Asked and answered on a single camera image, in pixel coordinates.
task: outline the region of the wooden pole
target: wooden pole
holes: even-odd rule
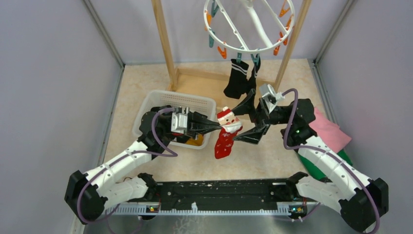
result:
[[[290,60],[291,54],[293,53],[294,46],[296,45],[298,36],[300,34],[302,24],[304,23],[305,17],[310,8],[311,0],[303,0],[298,15],[298,19],[294,25],[293,32],[291,33],[290,39],[288,39],[287,49],[285,51],[284,57],[282,58],[280,69],[278,70],[277,78],[275,79],[274,90],[278,92],[280,87],[282,77],[284,76],[285,70],[287,68],[288,62]]]
[[[161,39],[162,49],[164,51],[165,62],[167,64],[170,88],[176,91],[178,88],[178,78],[176,76],[175,66],[173,64],[172,52],[170,50],[167,27],[165,24],[164,11],[161,0],[152,0],[153,13],[155,14],[156,25],[158,26],[159,38]]]

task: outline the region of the green cloth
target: green cloth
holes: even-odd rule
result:
[[[340,156],[340,158],[344,159],[351,166],[353,165],[353,163],[351,162],[351,160],[349,159],[347,154],[344,152],[344,150],[340,150],[340,152],[338,152],[337,155]],[[320,180],[320,179],[326,177],[326,175],[323,172],[321,172],[318,167],[314,166],[314,164],[312,162],[310,162],[308,159],[304,158],[301,155],[299,155],[299,158],[301,160],[301,163],[307,169],[308,173],[312,177],[314,177],[314,179]]]

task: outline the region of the blue clothespin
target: blue clothespin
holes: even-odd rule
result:
[[[241,62],[241,57],[242,57],[242,56],[243,56],[242,53],[238,53],[238,54],[237,54],[237,63],[240,63],[240,62]]]
[[[215,14],[218,12],[219,6],[215,7],[215,0],[212,0],[212,6],[211,6],[211,16],[214,18]]]
[[[254,57],[254,55],[251,54],[251,59],[252,59],[252,61],[254,62],[254,64],[255,64],[256,66],[258,66],[258,62],[260,61],[260,54],[257,54],[256,57]]]
[[[209,35],[209,47],[214,47],[214,38],[212,38],[211,34]]]

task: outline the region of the black motor joint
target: black motor joint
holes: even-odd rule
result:
[[[138,138],[138,141],[143,142],[147,146],[146,150],[149,152],[162,153],[164,151],[164,148],[158,144],[153,135],[152,120],[159,110],[169,107],[170,106],[153,107],[142,116],[141,125],[139,126],[139,130],[142,132],[142,135]],[[156,135],[166,146],[168,146],[173,139],[173,137],[169,136],[171,118],[168,115],[172,115],[172,113],[164,113],[155,120]]]
[[[79,213],[77,212],[77,200],[79,199],[80,191],[88,182],[86,177],[87,174],[83,174],[79,170],[72,173],[69,177],[64,198],[66,203],[79,219]],[[99,193],[96,190],[96,185],[89,185],[81,198],[80,212],[83,217],[89,221],[96,220],[103,213],[105,210],[105,202],[108,200],[106,197],[99,196]]]
[[[138,174],[138,178],[141,178],[145,183],[146,186],[148,187],[147,192],[145,193],[145,196],[143,197],[144,200],[151,200],[156,194],[156,182],[152,178],[152,175],[147,174],[147,173],[140,173]]]
[[[366,189],[375,202],[379,216],[382,217],[389,210],[389,186],[384,180],[378,178],[370,180]],[[375,222],[375,214],[366,193],[358,188],[355,192],[356,194],[350,200],[338,201],[341,206],[340,214],[351,228],[362,232]]]
[[[292,200],[295,200],[296,198],[301,197],[297,190],[297,183],[299,182],[300,179],[307,177],[307,176],[308,174],[304,172],[297,172],[294,175],[290,176],[285,182],[287,191],[290,194],[291,196],[290,198]]]

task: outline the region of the beige floor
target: beige floor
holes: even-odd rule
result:
[[[280,60],[263,61],[259,77],[267,80],[274,79],[280,62]],[[230,62],[228,60],[223,62],[186,63],[179,66],[223,74],[229,74],[230,72]],[[118,155],[135,140],[131,130],[146,94],[153,89],[165,90],[168,84],[169,77],[165,64],[126,66],[105,161]],[[306,59],[290,61],[280,91],[292,87],[298,89],[300,98],[310,98],[314,106],[324,112]],[[281,105],[288,105],[292,100],[292,95],[289,95]],[[243,125],[245,131],[253,127],[253,124],[244,120]],[[192,150],[171,146],[171,149],[178,153],[178,157],[157,157],[155,160],[136,168],[129,176],[136,176],[138,173],[145,172],[152,174],[157,181],[182,181],[276,178],[288,177],[298,171],[305,171],[295,153],[283,148],[280,134],[282,128],[285,128],[285,126],[272,126],[259,145],[235,142],[232,154],[219,160],[214,157],[214,145],[218,137],[218,132],[214,132],[204,149]]]

